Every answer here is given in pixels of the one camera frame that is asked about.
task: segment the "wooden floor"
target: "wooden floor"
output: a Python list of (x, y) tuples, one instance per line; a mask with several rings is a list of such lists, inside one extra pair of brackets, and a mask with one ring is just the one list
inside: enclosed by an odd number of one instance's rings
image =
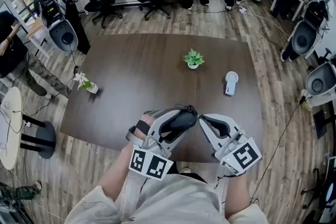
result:
[[(290, 21), (274, 20), (269, 15), (270, 0), (263, 0), (260, 5), (250, 2), (245, 2), (243, 5), (248, 8), (248, 12), (266, 17), (281, 25), (288, 34), (291, 32), (293, 25)], [(282, 63), (280, 61), (280, 50), (276, 44), (282, 46), (286, 35), (271, 22), (263, 19), (260, 21), (252, 15), (242, 15), (237, 9), (230, 13), (219, 12), (224, 8), (224, 0), (210, 0), (209, 7), (201, 6), (197, 0), (192, 11), (178, 6), (171, 10), (171, 19), (166, 19), (166, 16), (158, 12), (148, 22), (143, 19), (144, 11), (141, 12), (137, 8), (125, 8), (123, 19), (111, 20), (105, 30), (99, 24), (96, 26), (92, 24), (92, 16), (84, 18), (83, 24), (90, 40), (96, 35), (167, 33), (211, 36), (242, 40), (248, 43), (260, 90), (264, 128), (263, 160), (249, 173), (249, 191), (252, 195), (297, 105), (298, 93), (304, 87), (307, 76), (307, 63), (302, 58), (295, 62)], [(263, 37), (260, 31), (275, 44)], [(66, 83), (72, 77), (74, 66), (71, 55), (62, 53), (56, 48), (48, 48), (48, 51), (52, 55), (49, 60), (41, 53), (38, 54), (39, 58), (51, 72)], [(76, 51), (75, 59), (76, 64), (80, 65), (84, 56)], [(38, 81), (53, 92), (42, 79), (39, 78)], [(43, 105), (43, 98), (38, 97), (22, 84), (18, 86), (23, 96), (25, 111), (28, 115), (33, 114)], [(63, 223), (61, 219), (50, 216), (36, 203), (47, 208), (52, 214), (66, 218), (72, 207), (94, 188), (97, 180), (118, 156), (118, 152), (60, 133), (59, 127), (66, 104), (67, 99), (58, 96), (51, 105), (35, 116), (40, 120), (52, 121), (57, 130), (57, 149), (54, 156), (49, 160), (44, 160), (36, 153), (21, 151), (18, 163), (13, 170), (15, 186), (32, 184), (37, 179), (42, 182), (41, 195), (36, 198), (35, 202), (25, 202), (26, 209), (35, 223)], [(25, 133), (34, 134), (34, 131), (34, 128), (26, 128)], [(255, 195), (260, 200), (260, 207), (269, 223), (302, 222), (306, 214), (302, 210), (302, 205), (308, 201), (310, 196), (309, 194), (301, 196), (300, 192), (303, 188), (314, 185), (312, 170), (315, 167), (324, 169), (326, 165), (324, 155), (331, 152), (331, 132), (329, 131), (327, 135), (317, 140), (312, 114), (299, 107)], [(24, 170), (25, 163), (28, 181)], [(181, 163), (180, 167), (185, 165), (203, 176), (212, 186), (215, 186), (217, 176), (224, 172), (224, 168), (216, 164)], [(0, 180), (12, 185), (5, 169), (0, 172)], [(134, 210), (137, 193), (139, 193), (143, 180), (141, 176), (130, 173), (117, 202), (123, 216), (128, 217)], [(225, 199), (225, 185), (225, 181), (221, 180), (216, 189), (223, 200)]]

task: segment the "white robot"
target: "white robot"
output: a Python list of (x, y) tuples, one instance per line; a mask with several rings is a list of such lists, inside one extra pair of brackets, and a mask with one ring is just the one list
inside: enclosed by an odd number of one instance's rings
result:
[[(261, 159), (261, 153), (253, 138), (248, 138), (244, 130), (230, 117), (219, 114), (198, 115), (191, 105), (148, 111), (145, 114), (155, 118), (153, 124), (149, 126), (140, 120), (126, 135), (134, 144), (129, 168), (139, 174), (162, 180), (172, 164), (172, 161), (168, 160), (171, 151), (197, 121), (212, 145), (214, 157), (234, 176), (243, 174)], [(145, 141), (134, 135), (135, 128), (147, 135)], [(160, 159), (152, 169), (157, 173), (147, 174), (146, 172), (151, 170), (153, 156)]]

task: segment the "wire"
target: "wire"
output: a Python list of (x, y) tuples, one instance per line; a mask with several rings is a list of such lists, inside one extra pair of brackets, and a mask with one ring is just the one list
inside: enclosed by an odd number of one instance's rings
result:
[[(252, 1), (245, 0), (245, 1), (242, 1), (240, 4), (245, 3), (245, 2), (251, 2), (251, 3), (254, 3), (254, 2), (252, 2)], [(235, 10), (235, 9), (238, 9), (238, 8), (241, 8), (241, 7), (240, 7), (240, 6), (236, 6), (235, 8), (230, 9), (230, 10), (219, 10), (219, 11), (217, 11), (217, 12), (206, 12), (206, 11), (201, 10), (201, 9), (191, 10), (190, 12), (192, 12), (192, 13), (194, 13), (194, 12), (203, 12), (203, 13), (221, 13), (221, 12), (231, 12), (231, 11), (233, 11), (233, 10)]]
[(271, 162), (272, 162), (272, 160), (273, 160), (273, 158), (274, 158), (274, 156), (275, 156), (275, 154), (276, 154), (276, 152), (277, 152), (277, 149), (278, 149), (278, 147), (279, 147), (279, 145), (280, 145), (280, 141), (281, 141), (282, 137), (284, 136), (284, 134), (285, 134), (285, 132), (286, 132), (286, 130), (287, 130), (287, 128), (288, 128), (288, 125), (289, 125), (289, 123), (290, 123), (290, 121), (291, 121), (291, 119), (292, 119), (292, 117), (293, 117), (293, 115), (294, 115), (296, 109), (303, 103), (302, 100), (305, 100), (305, 99), (306, 99), (305, 96), (301, 98), (299, 104), (295, 107), (294, 111), (292, 112), (291, 116), (289, 117), (289, 121), (288, 121), (288, 123), (287, 123), (287, 125), (286, 125), (284, 131), (282, 132), (282, 134), (281, 134), (281, 136), (280, 136), (280, 139), (279, 139), (279, 141), (278, 141), (278, 144), (277, 144), (277, 146), (276, 146), (276, 148), (275, 148), (275, 150), (274, 150), (273, 156), (272, 156), (271, 160), (269, 161), (268, 165), (266, 166), (266, 169), (265, 169), (263, 175), (261, 176), (261, 179), (260, 179), (260, 181), (259, 181), (259, 183), (258, 183), (258, 185), (257, 185), (256, 190), (254, 191), (254, 193), (253, 193), (253, 195), (252, 195), (251, 200), (253, 200), (253, 198), (254, 198), (254, 196), (255, 196), (255, 194), (256, 194), (256, 192), (257, 192), (259, 186), (260, 186), (260, 183), (261, 183), (261, 181), (263, 180), (263, 178), (264, 178), (264, 176), (265, 176), (265, 174), (266, 174), (266, 171), (267, 171), (269, 165), (271, 164)]
[[(67, 85), (69, 84), (69, 82), (70, 82), (74, 77), (75, 77), (75, 75), (72, 76), (72, 78), (67, 82), (67, 84), (65, 84), (65, 86), (67, 86)], [(43, 109), (43, 108), (49, 106), (50, 103), (51, 103), (51, 101), (52, 101), (53, 99), (55, 99), (56, 97), (58, 97), (59, 95), (60, 95), (60, 93), (57, 93), (55, 96), (51, 97), (51, 98), (49, 99), (49, 102), (48, 102), (46, 105), (44, 105), (44, 106), (42, 106), (41, 108), (39, 108), (34, 114), (32, 114), (32, 115), (28, 115), (28, 116), (29, 116), (29, 117), (35, 116), (41, 109)]]
[(258, 18), (262, 18), (264, 20), (267, 20), (269, 21), (270, 23), (274, 24), (278, 29), (280, 29), (284, 34), (286, 34), (288, 36), (288, 34), (280, 27), (278, 26), (276, 23), (274, 23), (272, 20), (270, 19), (267, 19), (265, 17), (262, 17), (262, 16), (259, 16), (259, 15), (256, 15), (256, 14), (252, 14), (252, 13), (248, 13), (248, 12), (244, 12), (243, 14), (247, 14), (247, 15), (252, 15), (252, 16), (255, 16), (255, 17), (258, 17)]
[(57, 218), (59, 218), (59, 219), (61, 219), (61, 220), (64, 220), (65, 221), (65, 219), (64, 218), (62, 218), (62, 217), (59, 217), (59, 216), (56, 216), (56, 215), (54, 215), (54, 214), (52, 214), (52, 213), (50, 213), (48, 210), (47, 210), (47, 208), (45, 208), (45, 207), (43, 207), (43, 206), (41, 206), (41, 205), (39, 205), (37, 202), (35, 202), (34, 201), (34, 203), (36, 203), (36, 205), (37, 206), (39, 206), (39, 207), (42, 207), (44, 210), (46, 210), (51, 216), (54, 216), (54, 217), (57, 217)]
[[(5, 122), (9, 125), (9, 127), (13, 130), (13, 132), (16, 133), (16, 134), (18, 134), (18, 133), (21, 131), (22, 127), (23, 127), (23, 123), (24, 123), (23, 119), (22, 119), (22, 124), (21, 124), (20, 129), (16, 132), (16, 131), (14, 131), (14, 129), (13, 129), (13, 127), (10, 125), (10, 123), (6, 121), (6, 116), (5, 116), (5, 114), (4, 114), (1, 110), (0, 110), (0, 112), (1, 112), (2, 116), (3, 116), (4, 119), (5, 119)], [(18, 112), (21, 113), (21, 116), (23, 115), (21, 110), (20, 110), (20, 111), (13, 111), (13, 113), (18, 113)]]

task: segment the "green plant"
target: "green plant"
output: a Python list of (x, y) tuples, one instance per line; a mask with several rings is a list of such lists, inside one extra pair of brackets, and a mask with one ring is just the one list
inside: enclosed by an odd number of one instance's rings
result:
[(187, 55), (184, 56), (184, 61), (189, 65), (201, 65), (204, 63), (203, 56), (200, 53), (195, 52), (191, 49)]

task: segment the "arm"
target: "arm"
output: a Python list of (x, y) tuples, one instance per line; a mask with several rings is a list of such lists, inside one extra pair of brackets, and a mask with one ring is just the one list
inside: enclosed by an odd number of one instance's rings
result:
[(228, 219), (250, 205), (250, 197), (247, 189), (247, 175), (229, 179), (225, 202), (225, 218)]
[(113, 201), (115, 201), (119, 196), (122, 186), (126, 180), (132, 152), (133, 144), (129, 143), (122, 149), (117, 161), (98, 181), (98, 186), (101, 186), (104, 194)]
[(1, 42), (0, 44), (0, 56), (4, 55), (7, 47), (13, 42), (12, 39), (15, 37), (17, 32), (20, 30), (21, 24), (16, 20), (16, 18), (8, 12), (8, 21), (12, 22), (13, 30), (12, 32), (8, 35), (8, 37)]

